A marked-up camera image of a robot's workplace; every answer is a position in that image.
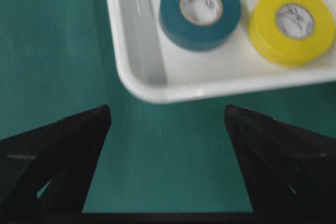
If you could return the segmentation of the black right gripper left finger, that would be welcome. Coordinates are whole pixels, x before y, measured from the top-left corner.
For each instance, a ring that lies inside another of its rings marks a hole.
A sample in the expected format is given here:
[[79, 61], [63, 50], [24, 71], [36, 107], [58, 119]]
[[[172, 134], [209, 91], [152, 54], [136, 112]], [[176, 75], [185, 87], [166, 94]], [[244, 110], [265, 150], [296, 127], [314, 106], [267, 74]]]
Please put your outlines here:
[[107, 105], [1, 140], [1, 221], [82, 213], [111, 126]]

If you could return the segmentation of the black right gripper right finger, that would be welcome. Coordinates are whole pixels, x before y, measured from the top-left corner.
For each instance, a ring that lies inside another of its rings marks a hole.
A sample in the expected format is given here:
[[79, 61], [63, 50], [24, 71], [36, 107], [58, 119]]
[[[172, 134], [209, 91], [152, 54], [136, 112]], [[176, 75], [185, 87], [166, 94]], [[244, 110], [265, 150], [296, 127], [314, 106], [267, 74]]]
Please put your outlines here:
[[224, 123], [257, 219], [335, 221], [334, 138], [232, 104]]

